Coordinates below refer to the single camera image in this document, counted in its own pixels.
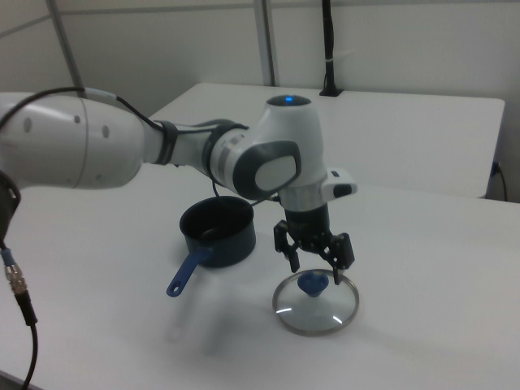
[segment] pot handle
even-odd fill
[[[195,271],[197,265],[208,259],[212,253],[213,250],[208,248],[199,248],[195,252],[190,253],[173,277],[166,294],[170,297],[178,297],[184,290],[184,286],[188,283],[189,277]]]

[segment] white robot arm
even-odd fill
[[[0,117],[27,96],[0,93]],[[324,166],[319,117],[304,97],[273,97],[252,128],[221,119],[197,126],[146,123],[125,110],[66,96],[31,102],[0,126],[0,171],[21,189],[118,187],[142,163],[195,167],[248,199],[278,193],[287,221],[275,227],[275,249],[293,272],[298,248],[320,255],[335,275],[353,262],[349,237],[329,231],[327,202],[357,186],[346,171]]]

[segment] black pole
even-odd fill
[[[322,0],[323,38],[325,43],[325,83],[321,96],[338,96],[343,89],[338,89],[334,81],[334,26],[332,25],[331,0]]]

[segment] white table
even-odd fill
[[[361,307],[345,330],[305,338],[271,312],[290,274],[273,250],[280,206],[255,208],[247,260],[199,269],[170,298],[187,254],[178,221],[212,196],[205,176],[144,166],[124,188],[23,195],[6,243],[39,318],[33,383],[45,390],[520,386],[516,204],[369,184],[330,203],[332,231],[351,236]],[[308,253],[301,264],[326,266]],[[23,378],[30,331],[7,283],[0,297],[0,371]]]
[[[326,163],[364,184],[467,197],[485,195],[504,102],[475,97],[198,84],[155,117],[193,124],[227,118],[254,125],[267,99],[315,103]]]

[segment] black cable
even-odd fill
[[[502,187],[504,188],[504,202],[507,202],[507,187],[505,185],[505,177],[504,172],[502,172],[502,168],[499,164],[499,166],[496,168],[496,173],[500,174],[500,177],[502,179]]]
[[[31,96],[27,96],[22,101],[18,102],[15,106],[13,106],[3,117],[0,119],[0,130],[4,127],[7,121],[22,108],[27,106],[29,103],[34,102],[44,96],[51,95],[53,93],[63,93],[63,92],[84,92],[85,88],[78,87],[64,87],[64,88],[55,88],[55,89],[47,89],[45,91],[41,91],[35,93]]]
[[[214,128],[203,128],[200,130],[179,130],[179,134],[198,134],[199,132],[213,132]]]
[[[142,119],[143,122],[148,124],[151,128],[154,128],[155,130],[159,130],[160,132],[164,132],[163,126],[160,124],[157,124],[155,122],[152,122],[148,118],[146,118],[141,112],[137,110],[134,106],[132,106],[130,103],[128,103],[126,100],[124,100],[122,97],[118,96],[116,97],[116,100],[118,102],[121,102],[125,107],[127,107],[131,112],[133,112],[138,118]]]
[[[216,183],[214,180],[211,181],[211,186],[213,187],[214,195],[215,195],[218,199],[220,199],[220,194],[219,194],[219,192],[217,191],[217,183]],[[268,197],[268,198],[266,198],[266,199],[261,199],[261,200],[259,200],[259,201],[254,201],[253,203],[250,203],[250,205],[253,207],[253,206],[256,206],[256,205],[258,205],[258,204],[260,204],[260,203],[262,203],[262,202],[264,202],[264,201],[274,201],[274,200],[275,200],[275,199],[274,199],[273,197]]]
[[[32,358],[31,358],[31,366],[29,367],[29,371],[27,376],[25,377],[24,384],[22,385],[21,390],[27,390],[29,388],[29,384],[31,383],[31,378],[34,374],[34,369],[36,368],[36,360],[38,358],[38,332],[36,330],[36,325],[31,325],[31,333],[32,333]]]

